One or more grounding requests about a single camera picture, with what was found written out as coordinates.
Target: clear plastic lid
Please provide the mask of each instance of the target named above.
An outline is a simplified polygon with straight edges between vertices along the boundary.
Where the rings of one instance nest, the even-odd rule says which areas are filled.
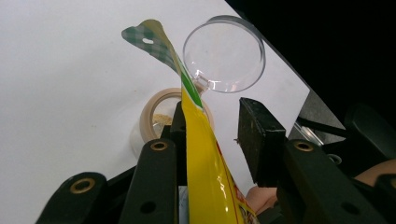
[[[183,61],[199,89],[237,92],[262,76],[262,34],[248,21],[217,16],[194,29],[183,48]]]

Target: skin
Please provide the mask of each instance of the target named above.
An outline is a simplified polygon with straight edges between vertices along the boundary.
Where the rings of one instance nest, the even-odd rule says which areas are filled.
[[[355,179],[369,186],[374,186],[376,178],[379,175],[396,174],[396,159],[384,161],[376,166],[357,175]],[[276,188],[251,188],[247,192],[247,204],[256,212],[256,215],[265,211],[267,208],[274,207],[277,197]]]

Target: hang hole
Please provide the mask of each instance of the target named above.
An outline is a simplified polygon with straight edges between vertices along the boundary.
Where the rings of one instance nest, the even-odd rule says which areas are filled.
[[[154,41],[153,41],[153,40],[150,40],[150,39],[147,39],[147,38],[143,38],[143,42],[144,42],[145,44],[154,44]]]

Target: dark background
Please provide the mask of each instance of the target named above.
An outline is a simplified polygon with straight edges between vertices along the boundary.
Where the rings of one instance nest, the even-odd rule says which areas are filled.
[[[396,130],[396,8],[391,1],[226,0],[343,122],[364,103]]]

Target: white table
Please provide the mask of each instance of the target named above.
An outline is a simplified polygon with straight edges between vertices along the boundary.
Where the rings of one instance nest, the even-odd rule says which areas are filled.
[[[179,77],[122,39],[155,19],[181,55],[184,40],[218,15],[222,0],[0,2],[0,223],[34,223],[70,176],[110,179],[136,165],[129,135],[147,100]],[[208,91],[223,155],[243,193],[253,186],[235,143],[238,100],[259,100],[288,134],[309,89],[266,47],[261,80],[235,94]]]

